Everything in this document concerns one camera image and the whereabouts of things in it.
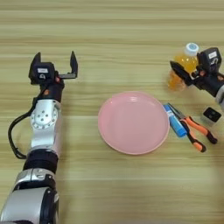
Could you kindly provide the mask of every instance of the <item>wooden table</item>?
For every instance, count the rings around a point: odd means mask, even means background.
[[[1,1],[0,207],[24,164],[12,154],[7,130],[39,92],[28,79],[32,58],[42,52],[43,60],[68,72],[74,50],[79,78],[66,83],[62,102],[60,223],[224,223],[223,119],[212,128],[217,145],[198,135],[204,154],[171,130],[153,153],[127,156],[110,149],[97,129],[101,105],[128,90],[173,103],[200,123],[206,107],[221,111],[208,93],[196,87],[173,93],[166,81],[169,60],[188,42],[224,53],[223,11],[223,0]],[[29,119],[13,136],[27,152]]]

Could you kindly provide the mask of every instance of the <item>black cable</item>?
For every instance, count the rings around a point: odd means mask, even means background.
[[[40,99],[40,97],[42,96],[42,94],[47,90],[49,84],[47,84],[42,90],[41,92],[38,94],[38,96],[34,99],[31,108],[29,109],[29,111],[27,111],[26,113],[24,113],[23,115],[17,117],[11,124],[10,127],[8,129],[8,138],[9,138],[9,142],[10,142],[10,147],[13,151],[13,153],[15,154],[15,156],[19,159],[26,159],[26,155],[24,155],[22,152],[19,151],[18,147],[16,147],[16,145],[14,144],[13,140],[12,140],[12,136],[11,136],[11,132],[13,130],[13,128],[20,123],[21,121],[23,121],[26,117],[31,116],[32,111],[35,109],[36,104],[38,102],[38,100]]]

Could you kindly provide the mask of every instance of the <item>blue marker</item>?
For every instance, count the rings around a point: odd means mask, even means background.
[[[164,109],[165,109],[167,115],[169,116],[170,125],[171,125],[172,129],[175,131],[175,133],[177,134],[177,136],[178,137],[186,136],[187,133],[186,133],[185,128],[180,123],[179,119],[172,113],[172,110],[169,107],[169,105],[165,104]]]

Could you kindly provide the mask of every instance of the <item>robotic arm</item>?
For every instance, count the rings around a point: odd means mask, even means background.
[[[34,98],[28,113],[33,129],[31,148],[26,157],[18,152],[10,140],[17,157],[26,158],[26,161],[3,206],[0,224],[59,223],[59,195],[56,191],[55,173],[61,152],[60,103],[64,79],[77,77],[78,64],[74,52],[70,66],[71,73],[59,74],[53,63],[41,62],[40,53],[31,63],[31,84],[40,86],[40,94]]]
[[[179,63],[171,61],[172,70],[187,86],[194,85],[206,90],[215,97],[216,102],[224,111],[224,75],[219,73],[221,54],[217,47],[212,47],[197,55],[199,65],[197,71],[189,74]]]

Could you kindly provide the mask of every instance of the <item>pink plate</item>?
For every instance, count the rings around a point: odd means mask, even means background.
[[[167,138],[170,124],[163,105],[141,92],[125,92],[101,107],[98,128],[117,151],[139,155],[154,151]]]

